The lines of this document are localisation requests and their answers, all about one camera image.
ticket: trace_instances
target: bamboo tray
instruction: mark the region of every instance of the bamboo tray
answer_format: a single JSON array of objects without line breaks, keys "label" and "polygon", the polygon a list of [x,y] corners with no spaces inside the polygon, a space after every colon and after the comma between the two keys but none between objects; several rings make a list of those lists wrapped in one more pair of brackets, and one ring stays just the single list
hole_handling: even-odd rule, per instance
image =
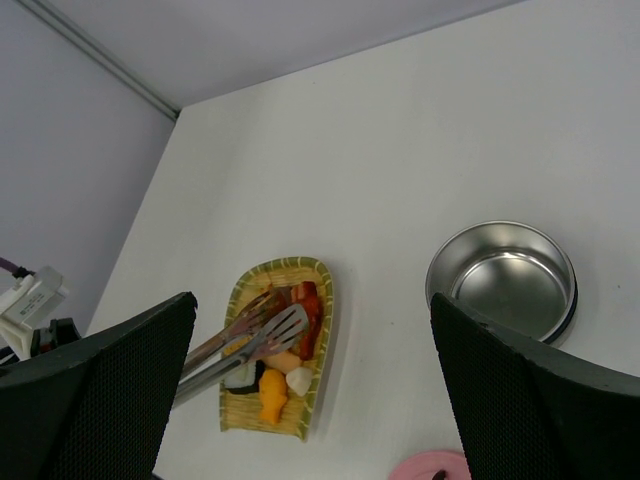
[{"label": "bamboo tray", "polygon": [[229,325],[240,310],[264,292],[269,285],[291,286],[303,281],[312,281],[316,284],[323,311],[322,331],[316,340],[313,358],[303,363],[303,366],[313,371],[309,392],[304,397],[298,397],[289,389],[287,392],[289,401],[282,409],[280,422],[272,426],[259,418],[262,406],[257,393],[233,395],[227,392],[224,384],[220,384],[221,431],[240,428],[294,435],[303,442],[306,441],[331,338],[333,284],[327,267],[321,261],[310,257],[278,258],[253,267],[242,275],[233,287],[227,306],[225,326]]}]

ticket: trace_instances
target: metal tongs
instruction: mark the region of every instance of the metal tongs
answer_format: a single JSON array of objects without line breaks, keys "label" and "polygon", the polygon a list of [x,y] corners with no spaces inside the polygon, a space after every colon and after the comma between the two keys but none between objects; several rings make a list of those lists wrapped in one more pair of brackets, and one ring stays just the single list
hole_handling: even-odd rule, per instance
[{"label": "metal tongs", "polygon": [[[242,318],[238,317],[238,319],[229,328],[223,330],[218,335],[221,335],[227,330],[231,331],[231,327],[233,327],[238,321],[242,321]],[[242,365],[269,355],[275,355],[291,348],[298,340],[298,336],[307,329],[308,324],[309,319],[301,305],[296,304],[289,306],[284,311],[269,319],[264,326],[258,329],[257,333],[255,333],[249,343],[241,347],[239,350],[223,357],[218,362],[210,365],[193,376],[182,380],[176,391],[173,408],[182,405],[184,402],[193,398],[206,388],[220,382],[224,377],[232,373],[237,368],[240,368]],[[216,351],[221,351],[246,336],[247,334],[233,336],[231,337],[231,340],[220,345],[218,345],[218,342],[220,341],[216,341],[214,349]]]},{"label": "metal tongs", "polygon": [[242,337],[256,334],[271,317],[291,305],[288,288],[270,288],[244,307],[235,320],[198,348],[189,352],[184,361],[180,380],[188,377],[209,358],[217,355]]}]

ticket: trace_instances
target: stainless steel pot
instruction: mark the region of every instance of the stainless steel pot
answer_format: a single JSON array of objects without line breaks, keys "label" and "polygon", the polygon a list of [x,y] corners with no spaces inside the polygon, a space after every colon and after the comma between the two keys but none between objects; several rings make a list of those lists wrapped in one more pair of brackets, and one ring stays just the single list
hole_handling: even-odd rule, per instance
[{"label": "stainless steel pot", "polygon": [[459,299],[524,335],[553,343],[571,323],[578,286],[569,257],[533,227],[494,221],[449,239],[433,258],[425,285]]}]

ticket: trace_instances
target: white table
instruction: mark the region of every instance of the white table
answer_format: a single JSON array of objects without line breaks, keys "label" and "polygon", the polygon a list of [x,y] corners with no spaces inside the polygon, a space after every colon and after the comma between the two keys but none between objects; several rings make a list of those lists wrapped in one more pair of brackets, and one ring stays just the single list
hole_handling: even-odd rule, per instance
[{"label": "white table", "polygon": [[212,388],[171,414],[156,471],[382,479],[460,448],[424,278],[442,242],[489,219],[572,258],[563,349],[640,375],[636,7],[525,2],[185,109],[91,331],[192,290],[195,346],[246,269],[309,255],[333,272],[339,332],[307,444],[220,433]]}]

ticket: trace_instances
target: pink lid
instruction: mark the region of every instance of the pink lid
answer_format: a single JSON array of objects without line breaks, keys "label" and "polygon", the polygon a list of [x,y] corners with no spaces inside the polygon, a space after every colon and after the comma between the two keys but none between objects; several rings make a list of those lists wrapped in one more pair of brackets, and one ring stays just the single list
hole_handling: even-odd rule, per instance
[{"label": "pink lid", "polygon": [[432,480],[440,470],[447,473],[447,480],[471,480],[464,455],[447,450],[422,452],[409,457],[391,472],[389,480]]}]

